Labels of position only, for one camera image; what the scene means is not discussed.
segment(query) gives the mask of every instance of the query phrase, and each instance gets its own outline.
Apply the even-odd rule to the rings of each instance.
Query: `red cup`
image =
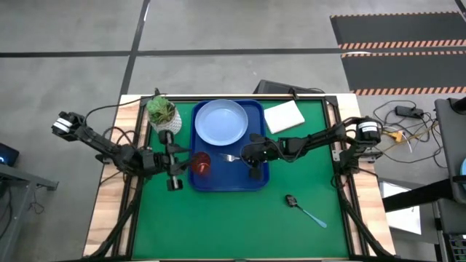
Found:
[[[191,163],[192,171],[195,174],[206,176],[210,173],[210,156],[205,152],[197,152],[193,155]]]

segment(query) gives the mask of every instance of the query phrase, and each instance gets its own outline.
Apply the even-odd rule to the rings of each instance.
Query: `white napkin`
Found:
[[[264,110],[264,117],[272,134],[304,123],[304,117],[294,101]]]

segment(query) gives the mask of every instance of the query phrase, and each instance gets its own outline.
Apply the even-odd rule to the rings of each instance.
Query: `orange striped tape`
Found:
[[[374,49],[374,48],[411,48],[411,47],[461,47],[466,46],[466,39],[421,40],[421,41],[387,41],[339,44],[340,49]]]
[[[365,88],[353,90],[356,95],[423,95],[466,93],[466,87],[401,87],[401,88]]]
[[[368,54],[342,54],[341,58],[345,57],[381,57],[381,56],[415,56],[415,55],[466,55],[465,51],[434,51],[434,52],[383,52],[383,53],[368,53]]]
[[[351,14],[351,15],[331,15],[330,18],[384,16],[384,15],[439,15],[439,14],[459,14],[459,12],[458,11],[445,11],[445,12],[404,12],[404,13],[382,13],[382,14]]]

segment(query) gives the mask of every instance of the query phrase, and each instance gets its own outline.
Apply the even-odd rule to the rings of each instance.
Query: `fork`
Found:
[[[238,156],[233,156],[231,154],[220,154],[220,156],[223,157],[224,161],[226,161],[226,162],[233,162],[233,161],[241,159]]]

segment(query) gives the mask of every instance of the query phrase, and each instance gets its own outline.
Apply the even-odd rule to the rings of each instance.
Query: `potted plant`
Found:
[[[181,117],[176,106],[167,98],[156,96],[146,105],[151,126],[157,131],[169,130],[174,135],[181,129]]]

